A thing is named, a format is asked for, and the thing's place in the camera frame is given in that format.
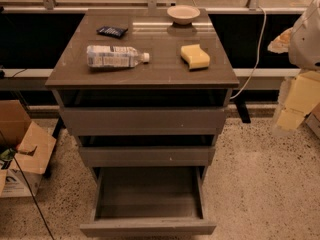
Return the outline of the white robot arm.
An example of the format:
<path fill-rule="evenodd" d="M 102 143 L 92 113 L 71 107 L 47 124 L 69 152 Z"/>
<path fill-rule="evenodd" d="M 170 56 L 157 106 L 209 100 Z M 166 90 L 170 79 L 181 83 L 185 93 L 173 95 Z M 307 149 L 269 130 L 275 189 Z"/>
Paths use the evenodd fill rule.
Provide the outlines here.
<path fill-rule="evenodd" d="M 280 87 L 272 131 L 285 136 L 295 131 L 320 103 L 320 0 L 313 0 L 294 25 L 268 45 L 273 53 L 287 53 L 300 69 Z"/>

